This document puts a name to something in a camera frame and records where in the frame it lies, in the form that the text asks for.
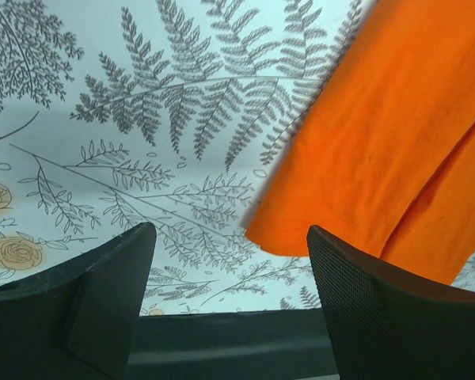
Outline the orange t-shirt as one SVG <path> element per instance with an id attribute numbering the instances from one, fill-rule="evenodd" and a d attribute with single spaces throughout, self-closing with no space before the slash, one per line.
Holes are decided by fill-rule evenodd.
<path id="1" fill-rule="evenodd" d="M 245 235 L 304 257 L 319 226 L 451 284 L 475 253 L 475 1 L 380 1 Z"/>

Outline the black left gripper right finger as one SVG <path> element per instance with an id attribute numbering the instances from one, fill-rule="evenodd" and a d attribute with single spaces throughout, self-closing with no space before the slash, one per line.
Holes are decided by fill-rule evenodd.
<path id="1" fill-rule="evenodd" d="M 342 379 L 475 379 L 475 292 L 407 272 L 319 226 L 310 263 Z"/>

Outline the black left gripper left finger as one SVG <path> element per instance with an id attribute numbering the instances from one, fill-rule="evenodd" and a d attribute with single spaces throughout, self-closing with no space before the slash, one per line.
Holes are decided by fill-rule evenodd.
<path id="1" fill-rule="evenodd" d="M 143 222 L 0 286 L 0 379 L 122 379 L 154 256 Z"/>

